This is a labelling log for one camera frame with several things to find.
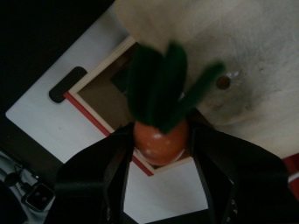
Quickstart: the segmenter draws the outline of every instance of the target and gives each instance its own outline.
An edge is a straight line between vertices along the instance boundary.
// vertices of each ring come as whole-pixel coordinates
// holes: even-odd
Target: red stripe
[[[87,111],[87,109],[80,105],[80,103],[78,102],[78,100],[75,99],[75,97],[71,95],[71,93],[67,92],[63,96],[70,100],[71,104],[76,107],[76,109],[80,111],[80,113],[88,118],[88,120],[94,123],[94,125],[98,127],[98,129],[100,130],[100,132],[107,137],[110,135],[108,130],[100,124],[100,122],[94,117],[94,115]]]
[[[291,157],[285,158],[285,165],[289,171],[289,175],[299,172],[299,153]]]
[[[106,127],[100,124],[98,119],[94,117],[94,115],[87,111],[87,109],[80,105],[75,97],[71,95],[70,92],[67,92],[64,95],[64,98],[68,99],[70,103],[75,106],[75,108],[79,110],[79,112],[88,118],[88,120],[92,122],[92,124],[98,127],[100,132],[106,135],[106,137],[110,135],[108,130]],[[147,176],[152,176],[154,174],[151,171],[146,168],[146,166],[142,164],[142,162],[138,160],[135,156],[132,156],[132,161],[135,162],[136,166],[140,168],[140,170],[146,173]]]
[[[138,160],[138,158],[135,156],[132,156],[132,161],[135,162],[136,166],[140,168],[140,170],[144,172],[144,174],[148,177],[154,176],[151,171],[146,168],[146,166],[143,165],[143,163]]]

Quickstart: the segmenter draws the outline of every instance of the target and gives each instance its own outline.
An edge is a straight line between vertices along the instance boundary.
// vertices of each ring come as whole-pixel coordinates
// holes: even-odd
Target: green leaves
[[[175,124],[184,118],[184,116],[192,111],[194,106],[202,101],[208,88],[215,82],[216,78],[226,71],[224,64],[216,62],[207,66],[200,78],[194,83],[191,89],[186,93],[184,97],[176,104],[176,108],[170,114],[170,119],[167,122],[162,123],[159,129],[162,132],[167,133]]]
[[[148,95],[148,122],[159,127],[174,112],[187,74],[187,55],[180,45],[171,43]]]
[[[135,119],[148,125],[147,105],[162,61],[163,55],[158,51],[144,45],[138,46],[127,81],[127,103]]]
[[[220,62],[207,66],[179,100],[187,76],[183,47],[171,43],[163,56],[151,47],[140,45],[135,52],[127,86],[128,107],[135,119],[167,133],[203,99],[224,69]]]

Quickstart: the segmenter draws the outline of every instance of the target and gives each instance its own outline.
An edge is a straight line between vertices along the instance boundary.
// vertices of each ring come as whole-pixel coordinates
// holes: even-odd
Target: white surface
[[[67,100],[52,102],[50,90],[74,67],[90,72],[126,37],[127,31],[110,9],[6,113],[63,163],[104,135]]]
[[[148,223],[208,208],[195,163],[174,167],[148,178],[130,166],[124,212]]]

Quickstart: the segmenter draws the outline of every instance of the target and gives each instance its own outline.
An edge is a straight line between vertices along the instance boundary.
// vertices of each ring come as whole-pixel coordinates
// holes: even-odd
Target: black object
[[[24,196],[22,202],[35,211],[42,212],[44,208],[50,205],[54,199],[52,189],[43,183],[38,182],[34,185],[23,182],[22,171],[12,172],[6,176],[4,184],[11,187],[18,183],[24,191]]]
[[[184,216],[156,224],[299,221],[299,203],[287,189],[283,162],[274,154],[196,122],[191,122],[191,150],[210,210],[196,213],[192,221]],[[67,162],[44,223],[134,223],[122,219],[132,151],[130,124]]]
[[[62,81],[50,91],[50,97],[55,102],[58,103],[63,102],[64,100],[63,95],[66,94],[67,91],[70,91],[72,86],[79,82],[79,80],[84,77],[87,73],[88,73],[87,70],[80,66],[76,66],[70,71],[67,76],[62,79]]]
[[[4,184],[8,187],[15,186],[19,181],[20,181],[20,173],[18,172],[10,173],[4,178]]]
[[[0,181],[0,223],[22,224],[27,221],[27,216],[22,208],[19,199],[11,189]]]
[[[42,212],[54,198],[52,189],[43,183],[36,183],[23,196],[22,202],[35,211]]]

